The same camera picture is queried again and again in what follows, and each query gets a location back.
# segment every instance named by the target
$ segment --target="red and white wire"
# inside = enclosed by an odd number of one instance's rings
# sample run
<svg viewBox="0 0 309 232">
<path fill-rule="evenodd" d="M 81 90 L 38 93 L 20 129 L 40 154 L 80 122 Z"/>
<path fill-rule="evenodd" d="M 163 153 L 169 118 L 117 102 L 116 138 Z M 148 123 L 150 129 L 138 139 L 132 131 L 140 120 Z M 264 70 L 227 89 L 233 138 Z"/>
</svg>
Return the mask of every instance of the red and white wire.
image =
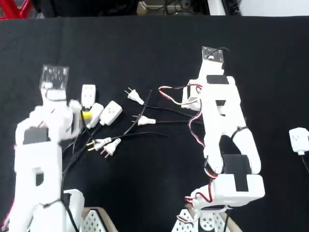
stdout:
<svg viewBox="0 0 309 232">
<path fill-rule="evenodd" d="M 187 86 L 184 86 L 184 87 L 188 87 L 188 86 L 196 86 L 196 87 L 199 88 L 199 89 L 202 89 L 202 87 L 203 87 L 203 86 L 201 86 L 201 85 L 199 85 L 199 84 L 188 84 Z M 173 103 L 175 103 L 176 105 L 187 105 L 187 104 L 195 103 L 195 102 L 197 101 L 197 99 L 195 99 L 195 100 L 193 100 L 193 101 L 187 101 L 187 102 L 184 102 L 184 103 L 182 103 L 182 102 L 177 102 L 177 101 L 175 101 L 170 95 L 168 95 L 168 94 L 166 94 L 166 93 L 164 93 L 164 92 L 162 91 L 162 89 L 165 89 L 165 88 L 179 89 L 179 87 L 161 86 L 161 87 L 159 87 L 159 89 L 158 89 L 158 90 L 159 90 L 159 93 L 160 93 L 163 97 L 165 97 L 165 98 L 171 100 L 171 101 L 172 101 Z"/>
<path fill-rule="evenodd" d="M 199 216 L 200 214 L 198 212 L 195 212 L 195 216 L 194 216 L 194 219 L 193 220 L 187 220 L 185 219 L 184 217 L 180 216 L 180 215 L 177 215 L 176 218 L 183 222 L 184 224 L 191 224 L 192 226 L 194 225 L 194 222 L 196 222 L 198 219 L 199 219 Z"/>
<path fill-rule="evenodd" d="M 210 180 L 209 184 L 208 184 L 208 194 L 209 194 L 209 198 L 207 198 L 203 193 L 201 192 L 197 192 L 195 194 L 195 197 L 185 197 L 184 199 L 186 201 L 188 201 L 189 203 L 192 203 L 192 200 L 197 199 L 197 196 L 200 195 L 205 201 L 207 201 L 208 203 L 212 202 L 212 194 L 211 194 L 211 184 L 212 184 L 212 180 Z"/>
<path fill-rule="evenodd" d="M 199 112 L 198 112 L 194 117 L 192 117 L 192 118 L 189 120 L 188 126 L 189 126 L 189 130 L 190 130 L 191 134 L 192 134 L 193 137 L 197 140 L 197 142 L 198 142 L 199 144 L 201 144 L 203 147 L 205 147 L 204 142 L 201 141 L 200 138 L 199 138 L 199 137 L 193 132 L 193 130 L 192 130 L 192 122 L 193 122 L 194 120 L 198 119 L 199 117 L 201 117 L 201 115 L 202 115 L 202 101 L 200 101 L 200 102 L 201 102 L 200 110 L 199 110 Z"/>
<path fill-rule="evenodd" d="M 204 171 L 205 171 L 206 175 L 209 176 L 210 178 L 215 179 L 215 178 L 218 177 L 218 175 L 216 175 L 216 174 L 211 174 L 209 171 L 207 171 L 206 168 L 204 168 Z"/>
</svg>

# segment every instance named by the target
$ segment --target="black cloth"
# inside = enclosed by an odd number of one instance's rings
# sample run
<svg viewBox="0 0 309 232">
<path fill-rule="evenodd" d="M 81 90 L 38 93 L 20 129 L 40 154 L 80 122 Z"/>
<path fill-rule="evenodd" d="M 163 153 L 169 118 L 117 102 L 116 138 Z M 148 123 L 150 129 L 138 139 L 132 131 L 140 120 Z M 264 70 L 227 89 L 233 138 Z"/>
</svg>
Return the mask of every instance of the black cloth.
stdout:
<svg viewBox="0 0 309 232">
<path fill-rule="evenodd" d="M 141 110 L 124 89 L 134 88 L 144 99 L 153 89 L 150 104 L 179 109 L 157 88 L 196 78 L 202 46 L 224 46 L 230 49 L 225 74 L 236 80 L 266 191 L 264 198 L 232 210 L 231 217 L 244 231 L 305 231 L 309 175 L 291 149 L 288 130 L 309 128 L 308 25 L 308 17 L 228 16 L 0 22 L 0 218 L 14 197 L 15 128 L 42 103 L 43 64 L 70 67 L 68 99 L 80 98 L 82 84 L 96 84 L 100 103 L 114 100 L 123 107 L 121 116 L 97 136 L 104 138 L 122 134 L 131 115 Z M 181 99 L 181 91 L 171 94 Z M 151 109 L 145 115 L 185 119 Z M 170 138 L 124 139 L 109 160 L 87 152 L 68 174 L 65 189 L 82 191 L 86 206 L 104 207 L 119 231 L 170 231 L 184 196 L 208 182 L 202 147 L 185 124 L 135 131 L 159 131 Z"/>
</svg>

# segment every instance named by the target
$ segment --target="electrical outlet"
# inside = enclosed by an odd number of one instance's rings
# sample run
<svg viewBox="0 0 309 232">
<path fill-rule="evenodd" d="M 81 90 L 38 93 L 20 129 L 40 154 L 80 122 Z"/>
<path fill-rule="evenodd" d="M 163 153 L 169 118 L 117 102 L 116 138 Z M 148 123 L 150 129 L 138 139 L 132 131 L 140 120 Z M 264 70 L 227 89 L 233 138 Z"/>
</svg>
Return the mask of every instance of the electrical outlet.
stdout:
<svg viewBox="0 0 309 232">
<path fill-rule="evenodd" d="M 83 85 L 82 106 L 90 109 L 96 101 L 96 85 Z"/>
</svg>

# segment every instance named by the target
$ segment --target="metal base plate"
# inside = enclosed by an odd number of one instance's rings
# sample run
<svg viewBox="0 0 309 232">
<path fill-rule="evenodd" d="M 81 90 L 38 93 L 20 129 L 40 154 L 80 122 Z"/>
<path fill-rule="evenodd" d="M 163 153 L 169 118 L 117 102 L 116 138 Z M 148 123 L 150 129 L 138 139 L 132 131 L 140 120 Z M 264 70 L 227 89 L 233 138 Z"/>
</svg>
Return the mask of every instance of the metal base plate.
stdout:
<svg viewBox="0 0 309 232">
<path fill-rule="evenodd" d="M 193 220 L 187 209 L 181 210 L 181 217 L 188 221 Z M 192 224 L 185 224 L 179 220 L 176 221 L 172 232 L 223 232 L 225 222 L 218 213 L 203 212 L 198 221 Z"/>
<path fill-rule="evenodd" d="M 97 210 L 91 209 L 84 219 L 82 232 L 108 232 Z"/>
</svg>

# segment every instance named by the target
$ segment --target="red object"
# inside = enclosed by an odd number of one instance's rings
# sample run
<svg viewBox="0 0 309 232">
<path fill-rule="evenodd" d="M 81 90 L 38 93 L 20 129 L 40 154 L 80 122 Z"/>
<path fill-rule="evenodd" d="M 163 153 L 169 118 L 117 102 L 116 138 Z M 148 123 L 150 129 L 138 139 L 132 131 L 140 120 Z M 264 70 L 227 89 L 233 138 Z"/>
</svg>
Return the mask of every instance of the red object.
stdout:
<svg viewBox="0 0 309 232">
<path fill-rule="evenodd" d="M 0 7 L 4 13 L 4 16 L 0 17 L 0 20 L 27 18 L 32 9 L 32 2 L 31 0 L 24 0 L 23 5 L 19 9 L 14 0 L 0 0 Z"/>
</svg>

